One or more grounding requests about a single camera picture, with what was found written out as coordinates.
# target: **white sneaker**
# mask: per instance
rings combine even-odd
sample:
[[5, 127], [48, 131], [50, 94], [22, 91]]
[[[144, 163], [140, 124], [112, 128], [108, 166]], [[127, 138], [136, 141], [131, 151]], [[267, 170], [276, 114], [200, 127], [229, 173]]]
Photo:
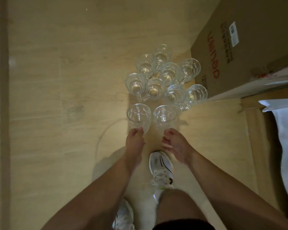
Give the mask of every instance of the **white sneaker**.
[[115, 230], [134, 230], [133, 209], [129, 202], [124, 198], [119, 206], [112, 228]]
[[173, 164], [162, 151], [155, 151], [149, 157], [149, 169], [153, 175], [151, 183], [156, 188], [154, 198], [158, 202], [165, 189], [173, 189]]

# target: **glass mug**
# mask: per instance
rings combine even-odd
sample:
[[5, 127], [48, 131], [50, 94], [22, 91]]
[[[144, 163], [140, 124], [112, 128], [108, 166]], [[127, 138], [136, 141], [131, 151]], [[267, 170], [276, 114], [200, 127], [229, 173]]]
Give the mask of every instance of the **glass mug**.
[[153, 121], [155, 127], [162, 131], [167, 128], [175, 128], [177, 121], [175, 108], [169, 105], [157, 107], [153, 113]]
[[180, 83], [184, 84], [194, 79], [200, 73], [200, 63], [193, 58], [185, 59], [181, 65], [182, 78]]
[[162, 66], [171, 61], [172, 49], [166, 44], [158, 46], [153, 53], [154, 60], [156, 61], [156, 72], [161, 70]]
[[179, 110], [183, 110], [183, 103], [186, 98], [184, 85], [171, 85], [164, 94], [166, 103], [173, 105]]
[[163, 97], [165, 92], [165, 84], [159, 78], [152, 78], [146, 82], [145, 98], [156, 101]]
[[199, 84], [192, 85], [187, 89], [186, 98], [184, 101], [184, 110], [188, 110], [191, 106], [200, 104], [206, 101], [207, 99], [207, 89]]
[[151, 111], [145, 104], [135, 104], [128, 108], [127, 118], [129, 120], [129, 129], [142, 127], [144, 134], [149, 130], [151, 123]]
[[145, 91], [146, 78], [143, 74], [132, 73], [127, 76], [125, 81], [128, 92], [137, 96], [138, 102], [146, 101], [141, 94]]
[[149, 79], [156, 72], [156, 60], [152, 55], [141, 55], [137, 60], [138, 73], [144, 74], [146, 79]]
[[169, 87], [181, 80], [181, 73], [181, 68], [177, 64], [169, 62], [161, 68], [159, 78], [164, 81], [166, 87]]

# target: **wooden floor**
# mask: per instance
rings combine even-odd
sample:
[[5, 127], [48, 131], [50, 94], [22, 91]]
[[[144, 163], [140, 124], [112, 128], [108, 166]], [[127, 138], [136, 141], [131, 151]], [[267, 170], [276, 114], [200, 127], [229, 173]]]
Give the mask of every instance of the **wooden floor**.
[[[11, 229], [38, 230], [123, 151], [126, 110], [135, 103], [125, 77], [159, 44], [173, 61], [190, 46], [219, 0], [8, 0]], [[157, 103], [148, 103], [153, 108]], [[256, 191], [240, 100], [204, 103], [180, 116], [197, 150]], [[155, 203], [149, 153], [127, 188], [137, 229], [151, 229]], [[223, 225], [186, 167], [173, 159], [174, 184], [217, 228]]]

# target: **hand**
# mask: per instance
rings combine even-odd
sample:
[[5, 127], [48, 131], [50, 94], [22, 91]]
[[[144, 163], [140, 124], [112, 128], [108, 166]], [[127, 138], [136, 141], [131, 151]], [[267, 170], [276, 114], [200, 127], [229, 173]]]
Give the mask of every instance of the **hand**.
[[124, 157], [127, 166], [131, 168], [131, 170], [134, 170], [142, 161], [142, 149], [145, 144], [143, 134], [144, 131], [142, 127], [133, 128], [129, 131], [126, 138], [126, 152]]
[[162, 147], [163, 150], [174, 154], [178, 161], [186, 165], [190, 163], [192, 154], [196, 152], [185, 137], [173, 128], [164, 131], [162, 143], [165, 145]]

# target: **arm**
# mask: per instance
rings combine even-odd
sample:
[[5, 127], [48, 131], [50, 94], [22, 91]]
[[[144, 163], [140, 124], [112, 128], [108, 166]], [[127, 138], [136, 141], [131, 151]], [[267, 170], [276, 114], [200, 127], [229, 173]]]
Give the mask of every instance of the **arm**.
[[164, 132], [165, 151], [186, 164], [228, 229], [288, 229], [288, 220], [264, 199], [198, 153], [175, 129]]
[[42, 230], [110, 229], [136, 166], [142, 160], [143, 129], [132, 129], [124, 155], [60, 209]]

